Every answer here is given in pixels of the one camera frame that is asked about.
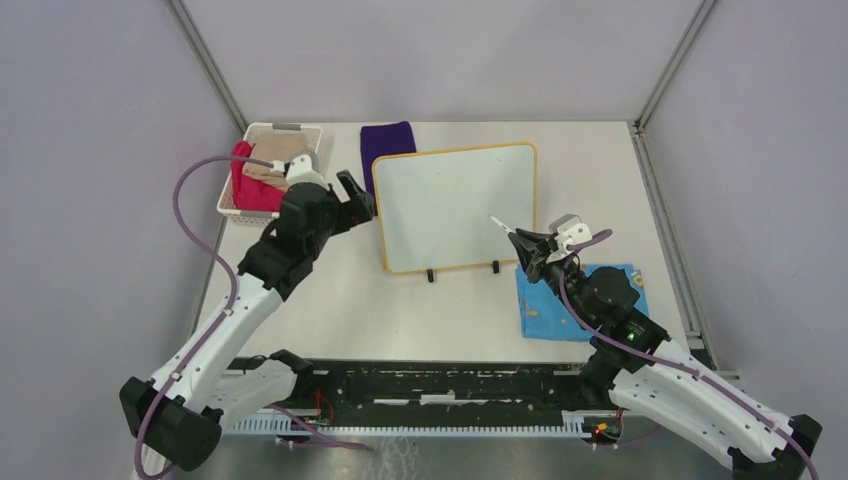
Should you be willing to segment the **white orange marker pen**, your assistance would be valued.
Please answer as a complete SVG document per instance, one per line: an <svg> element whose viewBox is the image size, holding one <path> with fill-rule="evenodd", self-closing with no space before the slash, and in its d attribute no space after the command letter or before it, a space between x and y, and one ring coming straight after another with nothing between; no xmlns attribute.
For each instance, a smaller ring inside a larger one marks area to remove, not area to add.
<svg viewBox="0 0 848 480"><path fill-rule="evenodd" d="M499 220L495 216L490 215L489 218L498 226L498 228L503 230L505 233L507 233L507 234L514 233L514 230L511 227L506 225L504 222L502 222L501 220Z"/></svg>

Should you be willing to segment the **yellow framed whiteboard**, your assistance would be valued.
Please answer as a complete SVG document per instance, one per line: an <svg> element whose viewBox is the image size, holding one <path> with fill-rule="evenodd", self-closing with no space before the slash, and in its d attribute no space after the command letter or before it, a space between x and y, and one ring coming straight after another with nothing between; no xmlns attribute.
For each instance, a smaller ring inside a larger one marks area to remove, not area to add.
<svg viewBox="0 0 848 480"><path fill-rule="evenodd" d="M393 274L486 266L537 226L538 154L512 142L382 156L372 166L383 265Z"/></svg>

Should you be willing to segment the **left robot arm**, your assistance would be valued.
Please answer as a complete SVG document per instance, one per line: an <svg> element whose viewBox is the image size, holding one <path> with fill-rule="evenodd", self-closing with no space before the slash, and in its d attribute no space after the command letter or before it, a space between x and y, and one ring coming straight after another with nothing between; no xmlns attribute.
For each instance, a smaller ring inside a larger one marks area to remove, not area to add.
<svg viewBox="0 0 848 480"><path fill-rule="evenodd" d="M207 321L148 379L131 377L121 387L140 478L151 476L144 469L145 449L167 461L161 477L173 468L192 471L211 456L225 429L276 402L297 408L312 399L314 381L294 360L271 357L235 379L224 373L257 328L312 273L327 241L373 219L373 195L347 170L337 179L348 195L345 201L314 171L294 182L278 218L236 268L224 268L231 289Z"/></svg>

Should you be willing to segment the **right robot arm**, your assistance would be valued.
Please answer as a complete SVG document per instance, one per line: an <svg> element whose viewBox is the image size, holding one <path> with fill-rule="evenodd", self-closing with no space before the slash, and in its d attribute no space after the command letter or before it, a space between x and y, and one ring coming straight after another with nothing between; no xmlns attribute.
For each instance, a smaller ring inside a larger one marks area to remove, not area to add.
<svg viewBox="0 0 848 480"><path fill-rule="evenodd" d="M823 431L806 414L787 416L700 362L637 309L639 292L613 266L586 273L578 255L610 236L579 224L569 233L505 230L531 283L543 283L591 335L595 352L577 382L591 408L609 402L649 418L700 448L735 479L820 476L812 455Z"/></svg>

